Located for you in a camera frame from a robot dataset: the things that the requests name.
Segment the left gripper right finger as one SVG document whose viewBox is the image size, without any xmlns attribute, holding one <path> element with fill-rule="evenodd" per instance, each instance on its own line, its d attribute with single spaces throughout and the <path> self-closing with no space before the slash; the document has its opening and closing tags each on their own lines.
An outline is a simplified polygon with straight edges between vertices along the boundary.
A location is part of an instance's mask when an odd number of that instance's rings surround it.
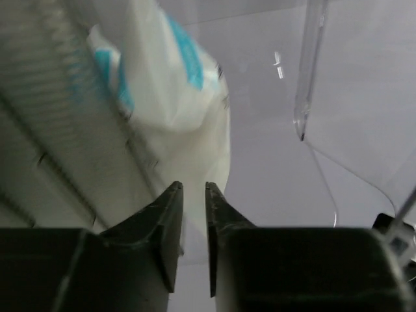
<svg viewBox="0 0 416 312">
<path fill-rule="evenodd" d="M 217 311 L 408 311 L 410 286 L 375 230 L 260 227 L 205 185 Z"/>
</svg>

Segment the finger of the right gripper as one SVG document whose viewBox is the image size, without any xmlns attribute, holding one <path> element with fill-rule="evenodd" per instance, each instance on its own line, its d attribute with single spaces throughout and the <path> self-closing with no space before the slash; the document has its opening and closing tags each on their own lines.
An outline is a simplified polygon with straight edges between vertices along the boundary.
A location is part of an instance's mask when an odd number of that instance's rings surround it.
<svg viewBox="0 0 416 312">
<path fill-rule="evenodd" d="M 390 225 L 395 218 L 385 213 L 380 213 L 372 228 L 387 237 L 387 243 L 398 258 L 399 263 L 415 262 L 415 228 L 405 222 L 399 224 L 391 233 Z"/>
</svg>

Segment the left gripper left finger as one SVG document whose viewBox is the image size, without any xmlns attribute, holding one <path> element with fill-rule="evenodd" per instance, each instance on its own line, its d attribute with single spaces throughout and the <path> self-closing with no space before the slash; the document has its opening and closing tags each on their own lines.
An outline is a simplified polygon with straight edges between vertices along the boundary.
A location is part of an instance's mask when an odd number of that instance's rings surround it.
<svg viewBox="0 0 416 312">
<path fill-rule="evenodd" d="M 183 186 L 95 234 L 1 230 L 2 311 L 166 311 L 173 293 Z"/>
</svg>

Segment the clear acrylic organizer with drawers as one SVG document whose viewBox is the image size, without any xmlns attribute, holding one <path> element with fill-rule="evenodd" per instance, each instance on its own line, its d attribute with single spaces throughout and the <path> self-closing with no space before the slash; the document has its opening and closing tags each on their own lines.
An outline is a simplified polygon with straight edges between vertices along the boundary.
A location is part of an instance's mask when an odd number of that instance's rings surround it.
<svg viewBox="0 0 416 312">
<path fill-rule="evenodd" d="M 90 47 L 128 1 L 1 2 L 1 223 L 101 231 L 142 205 Z M 369 227 L 415 186 L 414 1 L 156 1 L 221 66 L 228 200 L 262 226 Z"/>
</svg>

